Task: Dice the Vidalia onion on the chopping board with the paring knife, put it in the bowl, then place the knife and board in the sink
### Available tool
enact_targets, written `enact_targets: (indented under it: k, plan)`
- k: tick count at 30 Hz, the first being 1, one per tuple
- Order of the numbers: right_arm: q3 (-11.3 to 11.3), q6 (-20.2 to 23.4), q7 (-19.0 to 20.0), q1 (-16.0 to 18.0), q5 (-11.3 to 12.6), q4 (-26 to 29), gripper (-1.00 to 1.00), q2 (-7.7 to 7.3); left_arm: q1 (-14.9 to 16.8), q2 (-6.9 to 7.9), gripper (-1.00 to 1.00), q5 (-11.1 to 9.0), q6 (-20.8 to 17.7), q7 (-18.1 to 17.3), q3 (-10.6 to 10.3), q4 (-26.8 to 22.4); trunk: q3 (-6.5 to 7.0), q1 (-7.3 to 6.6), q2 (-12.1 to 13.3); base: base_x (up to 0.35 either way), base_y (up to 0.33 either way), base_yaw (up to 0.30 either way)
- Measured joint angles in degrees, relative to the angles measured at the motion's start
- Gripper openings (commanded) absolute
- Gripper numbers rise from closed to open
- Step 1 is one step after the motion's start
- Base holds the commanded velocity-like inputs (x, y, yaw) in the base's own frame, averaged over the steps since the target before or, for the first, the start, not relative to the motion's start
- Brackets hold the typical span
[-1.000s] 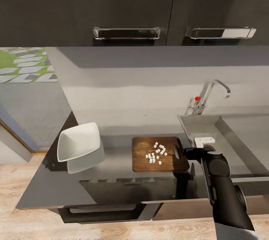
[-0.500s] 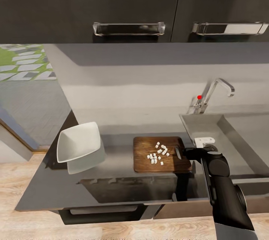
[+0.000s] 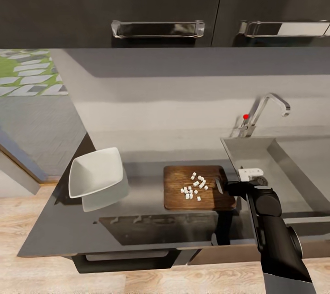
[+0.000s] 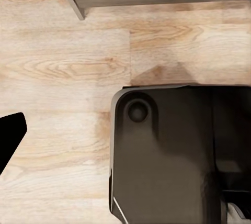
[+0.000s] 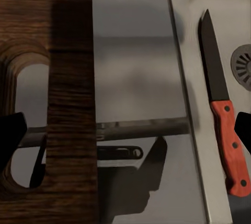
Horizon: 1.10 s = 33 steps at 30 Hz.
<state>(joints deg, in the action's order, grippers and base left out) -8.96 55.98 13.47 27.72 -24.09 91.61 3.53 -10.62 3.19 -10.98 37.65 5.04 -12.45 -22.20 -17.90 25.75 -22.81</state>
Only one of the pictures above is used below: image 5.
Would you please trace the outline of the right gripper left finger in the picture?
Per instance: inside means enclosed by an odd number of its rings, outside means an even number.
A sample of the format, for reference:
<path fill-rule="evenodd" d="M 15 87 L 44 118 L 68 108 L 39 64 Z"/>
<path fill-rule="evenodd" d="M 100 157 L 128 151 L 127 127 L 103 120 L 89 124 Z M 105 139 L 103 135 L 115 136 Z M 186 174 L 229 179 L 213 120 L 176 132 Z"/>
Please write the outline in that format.
<path fill-rule="evenodd" d="M 0 175 L 27 133 L 24 113 L 0 118 Z"/>

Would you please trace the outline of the cutting board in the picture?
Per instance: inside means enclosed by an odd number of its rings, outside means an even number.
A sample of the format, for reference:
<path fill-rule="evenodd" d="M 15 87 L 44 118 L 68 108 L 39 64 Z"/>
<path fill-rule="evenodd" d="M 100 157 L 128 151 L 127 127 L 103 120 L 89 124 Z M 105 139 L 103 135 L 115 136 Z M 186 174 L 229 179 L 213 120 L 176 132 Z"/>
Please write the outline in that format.
<path fill-rule="evenodd" d="M 28 52 L 49 58 L 45 175 L 28 193 L 0 183 L 0 224 L 99 224 L 92 0 L 0 0 L 0 118 Z"/>

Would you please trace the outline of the parer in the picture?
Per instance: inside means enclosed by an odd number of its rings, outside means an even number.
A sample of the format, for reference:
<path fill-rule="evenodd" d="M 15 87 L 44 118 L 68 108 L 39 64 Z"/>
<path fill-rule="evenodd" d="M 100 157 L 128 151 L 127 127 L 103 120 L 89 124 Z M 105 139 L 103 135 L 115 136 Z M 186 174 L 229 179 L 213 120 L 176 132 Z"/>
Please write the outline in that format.
<path fill-rule="evenodd" d="M 227 92 L 218 45 L 208 9 L 201 24 L 201 39 L 212 96 L 209 105 L 216 117 L 219 151 L 229 179 L 226 189 L 232 196 L 245 197 L 251 192 L 251 182 L 242 141 L 234 131 L 236 122 L 234 109 Z"/>

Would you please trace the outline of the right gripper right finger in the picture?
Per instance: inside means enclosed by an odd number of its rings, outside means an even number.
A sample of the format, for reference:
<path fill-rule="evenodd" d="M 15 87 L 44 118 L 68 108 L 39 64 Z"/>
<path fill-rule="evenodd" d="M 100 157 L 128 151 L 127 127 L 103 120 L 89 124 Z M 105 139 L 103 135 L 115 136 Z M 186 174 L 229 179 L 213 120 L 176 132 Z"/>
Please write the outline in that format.
<path fill-rule="evenodd" d="M 251 114 L 239 112 L 234 131 L 251 154 Z"/>

